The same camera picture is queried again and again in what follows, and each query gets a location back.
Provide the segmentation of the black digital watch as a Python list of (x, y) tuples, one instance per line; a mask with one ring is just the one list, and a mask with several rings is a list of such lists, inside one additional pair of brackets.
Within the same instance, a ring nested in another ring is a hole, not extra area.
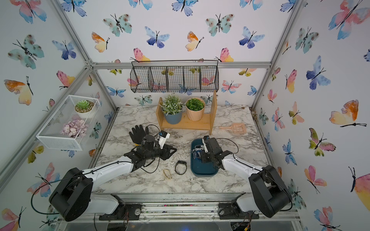
[(184, 175), (187, 172), (188, 164), (186, 161), (178, 160), (175, 164), (174, 171), (177, 175)]

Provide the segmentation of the blue round watch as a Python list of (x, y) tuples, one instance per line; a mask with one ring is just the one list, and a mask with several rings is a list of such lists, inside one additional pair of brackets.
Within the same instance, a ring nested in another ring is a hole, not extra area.
[(201, 160), (201, 153), (204, 150), (203, 145), (196, 145), (194, 149), (192, 150), (193, 158), (195, 160)]

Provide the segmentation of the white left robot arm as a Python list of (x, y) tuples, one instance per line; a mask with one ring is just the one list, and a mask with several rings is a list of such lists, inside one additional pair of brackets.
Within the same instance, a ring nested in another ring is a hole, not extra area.
[(148, 160), (169, 159), (177, 151), (165, 143), (169, 137), (170, 134), (164, 131), (159, 133), (158, 139), (147, 135), (141, 145), (115, 161), (85, 170), (70, 169), (51, 194), (51, 206), (65, 221), (76, 220), (85, 214), (124, 215), (125, 203), (117, 195), (98, 196), (92, 192), (118, 176), (143, 169)]

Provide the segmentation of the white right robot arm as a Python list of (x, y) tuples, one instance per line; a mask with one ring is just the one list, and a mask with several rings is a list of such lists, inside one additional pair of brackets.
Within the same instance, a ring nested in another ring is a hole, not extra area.
[(280, 211), (286, 211), (286, 206), (293, 207), (293, 198), (273, 166), (256, 166), (237, 158), (231, 151), (222, 150), (217, 138), (204, 136), (202, 142), (204, 150), (200, 157), (203, 163), (212, 163), (218, 169), (239, 176), (248, 181), (251, 188), (250, 194), (243, 193), (231, 203), (220, 204), (220, 218), (252, 218), (258, 211), (271, 218)]

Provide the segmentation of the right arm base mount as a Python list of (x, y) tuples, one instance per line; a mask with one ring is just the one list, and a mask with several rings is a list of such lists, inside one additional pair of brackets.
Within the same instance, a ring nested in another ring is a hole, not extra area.
[[(242, 198), (246, 199), (240, 206), (237, 201)], [(242, 210), (243, 206), (251, 206), (253, 210), (244, 211)], [(254, 198), (252, 194), (242, 193), (238, 195), (235, 199), (231, 202), (219, 203), (218, 204), (218, 211), (217, 214), (221, 220), (226, 219), (259, 219), (260, 216), (256, 212), (255, 209), (258, 209), (254, 202)]]

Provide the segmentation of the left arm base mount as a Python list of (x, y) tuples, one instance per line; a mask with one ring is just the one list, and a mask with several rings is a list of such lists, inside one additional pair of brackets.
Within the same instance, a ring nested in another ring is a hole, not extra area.
[(111, 194), (112, 197), (118, 202), (118, 206), (111, 214), (104, 214), (99, 216), (101, 221), (136, 221), (139, 220), (142, 211), (141, 204), (132, 204), (124, 202), (118, 195)]

